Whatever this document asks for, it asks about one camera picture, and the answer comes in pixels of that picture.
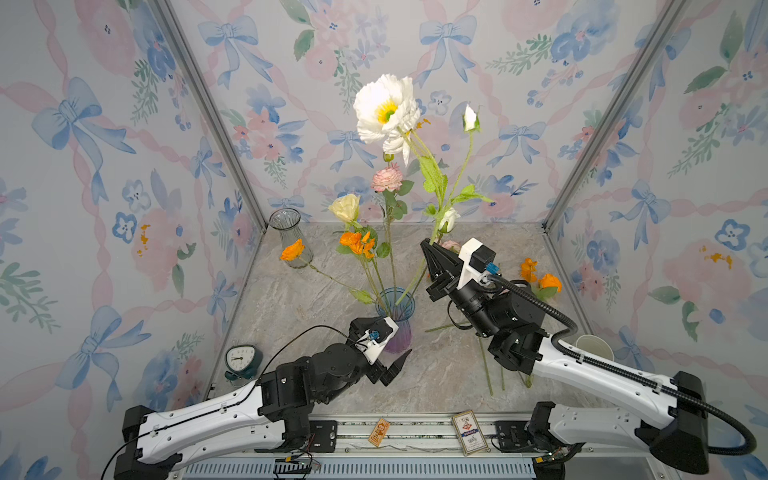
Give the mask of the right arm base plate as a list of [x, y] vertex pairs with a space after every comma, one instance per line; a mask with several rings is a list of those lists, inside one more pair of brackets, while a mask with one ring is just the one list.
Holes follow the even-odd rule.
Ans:
[[532, 453], [566, 455], [579, 453], [583, 443], [568, 444], [556, 438], [541, 426], [531, 426], [528, 421], [498, 420], [494, 422], [494, 447], [502, 453]]

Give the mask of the small white flower spray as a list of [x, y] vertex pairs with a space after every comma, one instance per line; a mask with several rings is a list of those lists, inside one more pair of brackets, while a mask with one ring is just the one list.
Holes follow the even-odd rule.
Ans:
[[436, 155], [418, 134], [426, 121], [417, 105], [411, 78], [382, 75], [357, 92], [353, 109], [360, 140], [365, 144], [380, 145], [385, 162], [390, 162], [386, 155], [391, 155], [393, 161], [402, 160], [405, 166], [413, 160], [417, 162], [423, 189], [435, 199], [426, 208], [426, 215], [434, 219], [434, 226], [437, 215], [447, 208], [456, 209], [458, 204], [471, 200], [491, 201], [477, 192], [474, 185], [460, 188], [459, 179], [451, 181], [442, 172]]

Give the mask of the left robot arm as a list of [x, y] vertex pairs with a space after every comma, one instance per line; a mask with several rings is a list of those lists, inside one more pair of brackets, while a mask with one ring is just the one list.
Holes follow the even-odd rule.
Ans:
[[309, 416], [366, 378], [389, 385], [406, 356], [391, 366], [379, 356], [398, 332], [389, 317], [353, 320], [344, 342], [266, 371], [225, 395], [171, 411], [138, 405], [125, 412], [116, 479], [165, 479], [174, 470], [219, 455], [282, 453], [310, 441]]

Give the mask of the pink ranunculus spray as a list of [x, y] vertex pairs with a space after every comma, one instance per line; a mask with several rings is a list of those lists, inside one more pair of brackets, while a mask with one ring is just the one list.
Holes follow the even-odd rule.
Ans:
[[461, 250], [461, 244], [454, 240], [446, 240], [441, 243], [441, 246], [449, 251], [459, 253]]

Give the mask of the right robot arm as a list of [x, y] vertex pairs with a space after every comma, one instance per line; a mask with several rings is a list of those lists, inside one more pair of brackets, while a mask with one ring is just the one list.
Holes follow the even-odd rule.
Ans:
[[568, 344], [564, 339], [576, 331], [575, 323], [538, 299], [525, 281], [500, 276], [494, 251], [476, 239], [459, 252], [428, 239], [420, 248], [432, 282], [430, 299], [448, 298], [466, 318], [466, 329], [487, 339], [503, 369], [554, 379], [613, 404], [575, 411], [537, 403], [527, 431], [538, 448], [613, 444], [646, 451], [681, 472], [709, 473], [710, 406], [698, 377], [628, 368]]

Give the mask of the pink rose stem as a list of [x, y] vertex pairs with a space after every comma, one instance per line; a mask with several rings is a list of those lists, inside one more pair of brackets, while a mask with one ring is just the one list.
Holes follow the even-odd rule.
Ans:
[[390, 162], [376, 172], [372, 178], [371, 187], [383, 200], [384, 240], [380, 244], [377, 254], [380, 258], [387, 258], [392, 275], [392, 286], [397, 286], [397, 268], [395, 265], [393, 247], [393, 224], [396, 220], [402, 220], [408, 213], [408, 207], [402, 197], [410, 192], [413, 182], [406, 180], [399, 166], [392, 160], [391, 155], [386, 155]]

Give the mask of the blue purple glass vase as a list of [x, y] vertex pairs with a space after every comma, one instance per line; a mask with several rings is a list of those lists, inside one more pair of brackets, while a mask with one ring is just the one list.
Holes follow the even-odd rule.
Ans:
[[376, 303], [375, 308], [379, 315], [388, 315], [397, 325], [398, 330], [391, 338], [385, 351], [392, 354], [403, 353], [408, 350], [412, 342], [411, 318], [416, 309], [416, 301], [413, 296], [405, 293], [400, 287], [390, 287], [380, 293], [382, 302]]

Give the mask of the clear glass vase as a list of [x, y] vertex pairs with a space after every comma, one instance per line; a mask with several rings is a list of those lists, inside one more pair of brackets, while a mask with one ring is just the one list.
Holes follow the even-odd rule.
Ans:
[[282, 242], [280, 259], [294, 269], [307, 267], [313, 259], [300, 229], [301, 220], [300, 212], [294, 208], [278, 209], [269, 218], [269, 226], [279, 233]]

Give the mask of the white rose bud stem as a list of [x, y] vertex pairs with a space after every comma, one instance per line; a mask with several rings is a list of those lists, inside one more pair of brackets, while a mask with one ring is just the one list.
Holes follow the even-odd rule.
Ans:
[[[447, 208], [444, 212], [440, 212], [436, 217], [435, 226], [430, 237], [430, 243], [433, 244], [440, 240], [444, 235], [450, 233], [455, 226], [460, 214], [454, 207]], [[414, 275], [412, 281], [408, 284], [405, 291], [397, 298], [396, 305], [400, 305], [406, 296], [410, 294], [419, 284], [426, 271], [426, 262], [422, 261], [417, 273]]]

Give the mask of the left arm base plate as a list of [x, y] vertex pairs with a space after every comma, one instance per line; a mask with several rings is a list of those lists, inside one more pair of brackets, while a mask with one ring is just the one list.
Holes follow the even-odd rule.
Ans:
[[335, 420], [288, 419], [257, 428], [256, 453], [333, 453], [339, 423]]

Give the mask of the yellow rose stem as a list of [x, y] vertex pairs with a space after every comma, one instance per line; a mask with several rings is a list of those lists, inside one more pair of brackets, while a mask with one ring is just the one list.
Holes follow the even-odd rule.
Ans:
[[[344, 231], [340, 234], [340, 236], [349, 231], [362, 231], [365, 233], [366, 231], [370, 231], [372, 233], [373, 238], [376, 240], [376, 246], [374, 247], [374, 252], [376, 255], [376, 248], [377, 248], [377, 234], [370, 228], [370, 227], [364, 227], [360, 221], [359, 221], [359, 215], [360, 215], [360, 196], [354, 193], [344, 195], [342, 197], [337, 198], [334, 200], [330, 207], [329, 211], [338, 219], [340, 220], [344, 225]], [[374, 279], [380, 283], [381, 281], [378, 277], [378, 274], [376, 273], [377, 270], [377, 255], [375, 257], [375, 264], [371, 267], [371, 271], [374, 275]]]

